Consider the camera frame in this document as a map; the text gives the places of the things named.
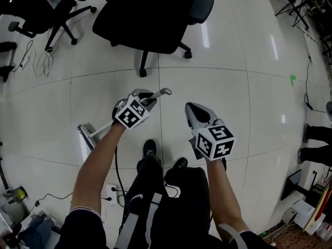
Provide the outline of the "mesh waste basket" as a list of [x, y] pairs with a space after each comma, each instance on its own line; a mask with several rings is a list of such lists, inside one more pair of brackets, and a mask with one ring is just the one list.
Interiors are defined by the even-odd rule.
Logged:
[[13, 194], [16, 198], [17, 203], [21, 203], [25, 198], [28, 197], [27, 192], [25, 191], [25, 189], [22, 186], [15, 188], [13, 190]]

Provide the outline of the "blue cloth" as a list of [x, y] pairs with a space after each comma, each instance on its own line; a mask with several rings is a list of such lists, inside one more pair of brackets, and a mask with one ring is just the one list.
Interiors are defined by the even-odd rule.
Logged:
[[45, 249], [55, 223], [45, 215], [36, 215], [29, 226], [20, 234], [23, 242], [30, 249]]

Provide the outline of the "brown floor mat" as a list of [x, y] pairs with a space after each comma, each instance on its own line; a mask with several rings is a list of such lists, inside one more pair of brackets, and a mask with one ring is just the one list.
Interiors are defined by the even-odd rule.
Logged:
[[259, 236], [276, 249], [332, 249], [332, 238], [324, 241], [316, 234], [311, 236], [294, 223], [280, 222]]

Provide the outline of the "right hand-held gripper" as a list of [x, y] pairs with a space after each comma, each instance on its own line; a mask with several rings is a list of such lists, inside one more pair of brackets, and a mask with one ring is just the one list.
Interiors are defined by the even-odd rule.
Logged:
[[214, 161], [232, 153], [236, 137], [214, 111], [201, 104], [188, 102], [185, 114], [193, 135], [189, 142], [197, 160], [204, 158]]

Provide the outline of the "person's black shoe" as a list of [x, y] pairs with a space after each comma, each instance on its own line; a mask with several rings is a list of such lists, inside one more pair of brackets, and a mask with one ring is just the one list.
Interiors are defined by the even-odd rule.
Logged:
[[175, 162], [173, 168], [174, 169], [176, 169], [176, 168], [181, 168], [182, 169], [182, 168], [186, 168], [187, 166], [188, 166], [188, 160], [184, 157], [181, 157]]
[[156, 155], [157, 146], [153, 139], [147, 140], [143, 145], [143, 157]]

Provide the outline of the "person's right black shoe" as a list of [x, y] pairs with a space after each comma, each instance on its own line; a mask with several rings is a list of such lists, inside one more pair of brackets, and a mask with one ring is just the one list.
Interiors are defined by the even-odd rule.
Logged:
[[187, 166], [188, 166], [188, 160], [184, 157], [181, 157], [175, 162], [173, 168], [174, 169], [176, 169], [176, 168], [181, 168], [182, 169], [182, 168], [186, 168]]

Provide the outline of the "person's left forearm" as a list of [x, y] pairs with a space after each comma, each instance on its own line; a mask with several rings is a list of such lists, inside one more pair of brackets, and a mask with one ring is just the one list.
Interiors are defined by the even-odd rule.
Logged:
[[88, 208], [101, 214], [101, 193], [112, 165], [117, 144], [126, 128], [117, 123], [97, 144], [82, 165], [71, 202], [71, 209]]

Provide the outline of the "grey broom with white handle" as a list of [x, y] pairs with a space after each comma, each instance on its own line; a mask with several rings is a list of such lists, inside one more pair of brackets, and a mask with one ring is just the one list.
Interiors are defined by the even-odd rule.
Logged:
[[[158, 100], [158, 98], [160, 98], [161, 96], [163, 96], [165, 94], [171, 95], [172, 90], [170, 90], [169, 88], [162, 88], [161, 90], [155, 92], [150, 98]], [[84, 139], [84, 141], [86, 142], [89, 149], [93, 150], [98, 143], [96, 140], [96, 137], [98, 136], [98, 134], [100, 134], [104, 130], [110, 128], [112, 126], [112, 123], [113, 123], [113, 119], [109, 123], [105, 124], [104, 126], [100, 127], [99, 129], [97, 129], [95, 131], [92, 131], [91, 129], [89, 129], [88, 124], [80, 124], [77, 127], [77, 129], [78, 129], [78, 132], [80, 133], [80, 135], [82, 136], [82, 138]]]

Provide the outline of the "person's left black shoe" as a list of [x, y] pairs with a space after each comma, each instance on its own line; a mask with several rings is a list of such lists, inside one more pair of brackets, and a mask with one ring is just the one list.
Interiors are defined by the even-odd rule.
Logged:
[[156, 155], [157, 146], [153, 139], [147, 140], [143, 145], [143, 157]]

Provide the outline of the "person's white harness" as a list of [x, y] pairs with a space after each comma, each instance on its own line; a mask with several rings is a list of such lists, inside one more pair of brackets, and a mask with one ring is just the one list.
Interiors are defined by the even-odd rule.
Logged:
[[248, 249], [245, 241], [241, 237], [238, 231], [228, 224], [219, 224], [217, 230], [220, 238], [223, 241], [235, 241], [238, 249]]

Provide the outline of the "person's black trousers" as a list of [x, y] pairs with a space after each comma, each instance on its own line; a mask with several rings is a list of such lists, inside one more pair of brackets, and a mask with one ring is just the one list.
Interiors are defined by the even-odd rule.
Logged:
[[210, 228], [209, 185], [202, 168], [163, 173], [149, 155], [137, 164], [124, 216], [138, 215], [128, 249], [203, 249]]

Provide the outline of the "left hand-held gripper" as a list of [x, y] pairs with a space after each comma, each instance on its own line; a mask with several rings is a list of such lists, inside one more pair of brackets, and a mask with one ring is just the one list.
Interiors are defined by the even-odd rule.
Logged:
[[120, 123], [130, 130], [141, 124], [157, 104], [157, 99], [150, 98], [153, 94], [150, 90], [135, 89], [125, 99], [118, 101], [112, 112], [112, 126]]

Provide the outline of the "black mesh office chair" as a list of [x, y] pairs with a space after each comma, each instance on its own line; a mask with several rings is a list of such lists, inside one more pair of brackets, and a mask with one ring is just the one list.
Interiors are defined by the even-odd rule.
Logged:
[[141, 50], [139, 74], [146, 77], [148, 53], [172, 54], [191, 49], [182, 43], [189, 25], [202, 24], [210, 15], [215, 0], [108, 0], [97, 16], [92, 30], [112, 46]]

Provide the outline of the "white socket block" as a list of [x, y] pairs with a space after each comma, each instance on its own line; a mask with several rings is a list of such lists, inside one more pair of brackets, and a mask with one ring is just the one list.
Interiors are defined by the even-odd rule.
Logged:
[[103, 187], [101, 198], [106, 200], [110, 205], [117, 205], [117, 190], [115, 184], [106, 183]]

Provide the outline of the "person's right forearm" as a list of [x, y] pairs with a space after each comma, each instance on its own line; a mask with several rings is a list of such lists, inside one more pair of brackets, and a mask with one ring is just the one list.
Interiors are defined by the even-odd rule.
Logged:
[[236, 231], [248, 228], [242, 219], [241, 209], [229, 183], [223, 162], [207, 161], [210, 207], [216, 225], [227, 224]]

